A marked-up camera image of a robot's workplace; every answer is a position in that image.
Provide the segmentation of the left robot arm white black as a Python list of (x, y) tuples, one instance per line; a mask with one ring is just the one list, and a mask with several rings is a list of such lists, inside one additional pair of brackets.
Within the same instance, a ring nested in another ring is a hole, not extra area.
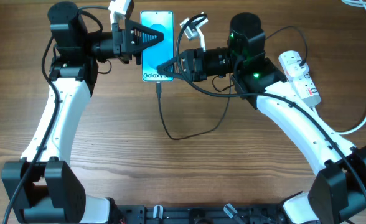
[(49, 97), (40, 123), (17, 162), (4, 164), (1, 178), (9, 197), (3, 220), (15, 214), (20, 223), (126, 223), (127, 216), (112, 198), (86, 194), (70, 167), (72, 144), (80, 117), (89, 103), (100, 63), (116, 58), (141, 61), (142, 51), (162, 42), (161, 32), (130, 16), (132, 1), (112, 1), (111, 29), (89, 32), (84, 18), (89, 7), (70, 1), (48, 11), (53, 59), (42, 74)]

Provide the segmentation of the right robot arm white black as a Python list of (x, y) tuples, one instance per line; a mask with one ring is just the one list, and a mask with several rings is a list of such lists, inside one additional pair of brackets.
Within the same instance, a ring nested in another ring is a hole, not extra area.
[(366, 209), (366, 146), (355, 147), (301, 99), (287, 76), (265, 55), (260, 18), (237, 14), (225, 48), (177, 51), (161, 75), (192, 87), (209, 76), (232, 75), (235, 96), (274, 121), (302, 152), (315, 175), (308, 192), (282, 203), (288, 223), (342, 223)]

